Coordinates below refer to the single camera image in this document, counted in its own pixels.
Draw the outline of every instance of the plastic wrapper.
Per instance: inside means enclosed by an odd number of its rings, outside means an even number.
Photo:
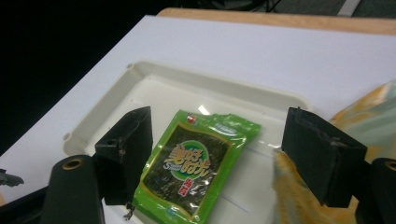
[[[134,206],[159,223],[205,223],[260,125],[236,115],[178,111],[148,159]]]
[[[364,95],[334,115],[330,123],[368,147],[366,161],[396,159],[396,81]],[[275,154],[274,188],[275,223],[356,223],[356,198],[352,197],[348,208],[321,206],[280,150]]]

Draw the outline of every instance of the table surface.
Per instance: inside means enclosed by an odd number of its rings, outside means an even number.
[[[0,191],[11,202],[45,187],[53,164],[65,157],[64,136],[128,63],[152,60],[296,92],[328,119],[396,78],[395,34],[395,20],[176,8],[147,16],[0,157],[0,168],[25,180]],[[105,214],[107,223],[123,223],[120,212],[105,206]]]
[[[366,34],[396,35],[396,20],[166,8],[158,16],[229,21]]]

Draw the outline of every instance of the white table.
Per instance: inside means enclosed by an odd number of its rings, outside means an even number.
[[[275,27],[225,21],[145,17],[1,158],[25,184],[0,187],[11,202],[48,185],[73,130],[129,63],[152,60],[254,83],[306,98],[329,119],[396,78],[396,36]],[[108,223],[121,213],[105,206]]]

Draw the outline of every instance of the green package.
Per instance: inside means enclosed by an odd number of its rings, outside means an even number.
[[[260,127],[236,115],[178,111],[148,159],[134,206],[158,223],[205,223]]]

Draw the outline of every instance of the white tray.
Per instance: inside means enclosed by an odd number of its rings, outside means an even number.
[[[195,113],[234,113],[258,122],[262,130],[233,168],[208,223],[267,223],[276,196],[272,151],[280,146],[290,106],[311,110],[295,94],[268,90],[209,74],[154,62],[130,64],[78,126],[64,137],[68,155],[94,153],[94,144],[128,111],[151,106],[154,144],[179,109]],[[148,223],[136,212],[134,223]]]

